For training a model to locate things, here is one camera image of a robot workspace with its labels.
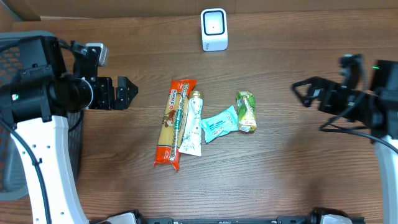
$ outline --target pasta package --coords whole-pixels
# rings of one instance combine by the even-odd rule
[[[181,153],[178,150],[187,123],[188,96],[196,84],[196,80],[172,81],[157,143],[155,166],[172,164],[175,170],[179,170]]]

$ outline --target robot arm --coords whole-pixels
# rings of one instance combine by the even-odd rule
[[[68,45],[55,37],[36,36],[15,45],[24,69],[0,88],[0,114],[2,124],[21,137],[12,135],[24,166],[33,223],[88,224],[70,164],[67,112],[125,110],[138,88],[126,77],[118,77],[115,96],[112,79],[97,77],[98,67],[106,64],[108,56],[103,44]],[[73,76],[64,75],[61,47],[75,57]],[[109,221],[136,224],[133,213],[105,223]]]
[[[384,223],[398,223],[398,62],[377,61],[375,74],[367,94],[366,76],[361,55],[346,55],[340,59],[343,83],[320,77],[312,77],[292,85],[301,103],[310,107],[319,100],[318,110],[336,115],[320,127],[321,131],[347,133],[372,140],[379,160],[382,181]],[[363,78],[364,90],[355,90],[359,78]],[[307,94],[297,90],[308,86]],[[342,128],[332,122],[343,117],[348,121],[360,121],[364,127]],[[371,135],[355,131],[370,129]]]

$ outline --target snack package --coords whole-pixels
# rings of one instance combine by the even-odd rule
[[[201,110],[203,108],[203,94],[192,91],[189,95],[187,125],[179,149],[180,152],[194,156],[201,156]]]
[[[209,143],[219,136],[224,136],[231,131],[237,131],[238,115],[236,114],[234,106],[230,106],[219,115],[203,119],[201,121],[201,126],[205,131],[206,143]]]
[[[257,128],[256,115],[254,115],[254,95],[249,91],[238,91],[238,127],[244,132],[254,131]]]
[[[196,84],[196,80],[172,81],[157,143],[155,166],[157,164],[172,164],[175,170],[179,170],[181,153],[178,149],[187,121],[188,96]]]

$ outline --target black cable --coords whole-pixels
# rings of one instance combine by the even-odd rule
[[[61,48],[67,49],[72,53],[73,57],[75,58],[75,62],[73,63],[73,77],[80,78],[80,66],[77,54],[72,50],[72,46],[69,45],[66,41],[58,39],[58,42],[60,43]]]
[[[345,130],[345,129],[324,129],[324,132],[334,132],[334,133],[345,133],[345,134],[353,134],[356,136],[361,136],[361,137],[365,137],[368,138],[370,140],[376,141],[378,143],[381,143],[385,146],[387,146],[388,148],[390,148],[391,150],[393,150],[395,153],[398,154],[398,149],[396,147],[394,147],[392,144],[386,142],[385,140],[379,139],[377,137],[371,136],[370,134],[366,134],[366,133],[361,133],[361,132],[357,132],[357,131],[352,131],[352,130]]]
[[[338,129],[343,129],[343,130],[365,130],[367,129],[367,127],[365,126],[358,126],[358,127],[351,127],[351,128],[344,128],[344,127],[340,127],[334,124],[330,124],[330,126],[338,128]]]
[[[41,161],[40,162],[37,161],[34,153],[30,149],[28,144],[24,141],[24,139],[18,133],[16,133],[12,128],[10,128],[2,118],[0,118],[0,124],[4,126],[4,128],[7,131],[9,131],[20,142],[20,144],[25,148],[26,152],[28,153],[30,159],[32,159],[32,165],[35,167],[37,178],[39,179],[40,189],[42,191],[45,219],[47,221],[47,224],[51,224],[49,198],[47,197],[47,191],[45,189],[43,173],[39,167]]]
[[[68,133],[71,132],[71,131],[73,131],[74,129],[76,129],[76,128],[79,126],[79,124],[80,124],[81,121],[83,120],[84,116],[85,116],[85,111],[84,111],[84,110],[81,110],[81,111],[80,111],[80,115],[79,115],[79,119],[76,121],[76,124],[73,125],[73,126],[68,130]]]

